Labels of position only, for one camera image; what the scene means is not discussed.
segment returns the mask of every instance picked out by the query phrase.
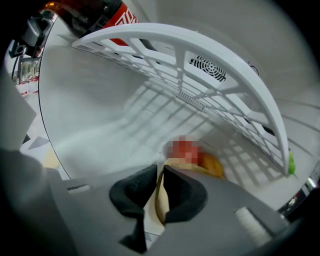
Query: gray surface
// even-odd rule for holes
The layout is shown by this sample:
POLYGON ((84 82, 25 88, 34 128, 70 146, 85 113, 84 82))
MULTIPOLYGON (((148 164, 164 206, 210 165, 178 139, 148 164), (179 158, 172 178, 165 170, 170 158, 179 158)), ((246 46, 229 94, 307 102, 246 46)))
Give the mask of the gray surface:
POLYGON ((20 95, 4 66, 0 84, 0 148, 19 150, 36 113, 20 95))
POLYGON ((200 181, 207 190, 208 202, 191 221, 169 223, 148 255, 244 255, 256 246, 238 221, 235 210, 247 207, 274 234, 287 223, 268 206, 239 186, 225 180, 183 170, 200 181))
POLYGON ((151 237, 150 237, 149 233, 144 232, 144 237, 145 237, 145 240, 151 241, 151 237))
MULTIPOLYGON (((109 190, 120 179, 145 166, 62 181, 54 169, 46 171, 19 152, 1 154, 7 167, 1 181, 15 214, 35 239, 57 255, 141 255, 119 243, 132 234, 136 220, 121 215, 109 199, 109 190), (90 186, 70 194, 68 189, 90 186)), ((187 222, 169 223, 145 253, 147 256, 244 255, 256 248, 238 221, 235 210, 247 207, 262 225, 276 235, 287 222, 277 212, 239 186, 188 170, 185 175, 201 182, 208 193, 203 210, 187 222)))
POLYGON ((42 138, 41 136, 38 136, 34 142, 29 146, 28 150, 33 150, 36 149, 38 147, 41 147, 45 144, 47 144, 49 142, 49 140, 47 138, 42 138))

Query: plastic grid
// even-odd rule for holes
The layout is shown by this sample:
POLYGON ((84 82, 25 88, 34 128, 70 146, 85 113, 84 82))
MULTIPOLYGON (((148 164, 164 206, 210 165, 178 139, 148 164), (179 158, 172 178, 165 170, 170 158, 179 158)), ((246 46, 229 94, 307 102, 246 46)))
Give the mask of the plastic grid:
POLYGON ((139 23, 115 26, 89 34, 72 46, 116 62, 150 77, 150 81, 178 95, 183 92, 195 105, 205 106, 262 150, 284 174, 288 173, 288 141, 279 109, 259 76, 235 53, 197 32, 165 24, 139 23), (120 38, 127 46, 115 44, 120 38), (147 49, 140 39, 171 45, 174 56, 147 49), (227 79, 218 81, 190 64, 197 54, 219 65, 227 79), (240 94, 259 104, 253 111, 240 94), (274 131, 275 136, 264 127, 274 131))

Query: vent grille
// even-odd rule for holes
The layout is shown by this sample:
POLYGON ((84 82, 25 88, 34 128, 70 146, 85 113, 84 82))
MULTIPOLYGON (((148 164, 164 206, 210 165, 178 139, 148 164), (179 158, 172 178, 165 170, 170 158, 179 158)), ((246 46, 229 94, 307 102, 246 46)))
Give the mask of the vent grille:
POLYGON ((189 96, 187 93, 183 91, 179 91, 174 93, 174 95, 181 100, 185 101, 186 103, 189 103, 190 105, 194 106, 196 109, 205 112, 206 105, 202 104, 198 100, 194 99, 193 97, 189 96))
POLYGON ((214 77, 219 82, 223 82, 226 80, 226 72, 224 70, 222 70, 217 65, 211 63, 210 61, 206 60, 205 58, 202 58, 201 56, 192 58, 190 60, 190 64, 208 73, 210 76, 214 77))

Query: red label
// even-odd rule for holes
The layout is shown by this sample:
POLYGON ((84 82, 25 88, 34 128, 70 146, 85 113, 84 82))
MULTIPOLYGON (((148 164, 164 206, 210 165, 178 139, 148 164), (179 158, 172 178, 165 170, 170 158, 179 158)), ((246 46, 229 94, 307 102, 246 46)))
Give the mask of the red label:
MULTIPOLYGON (((122 25, 122 24, 131 24, 139 23, 137 18, 132 14, 129 8, 123 3, 119 10, 112 16, 112 18, 103 26, 103 29, 109 28, 112 26, 122 25)), ((114 43, 119 46, 128 46, 124 41, 118 38, 111 39, 114 43)))

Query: green item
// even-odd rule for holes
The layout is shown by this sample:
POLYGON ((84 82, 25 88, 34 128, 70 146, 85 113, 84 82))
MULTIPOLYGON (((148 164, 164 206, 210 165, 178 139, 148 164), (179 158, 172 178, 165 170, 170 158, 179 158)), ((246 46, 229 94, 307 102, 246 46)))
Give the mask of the green item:
POLYGON ((296 171, 296 165, 294 161, 294 153, 289 151, 289 173, 294 174, 296 171))

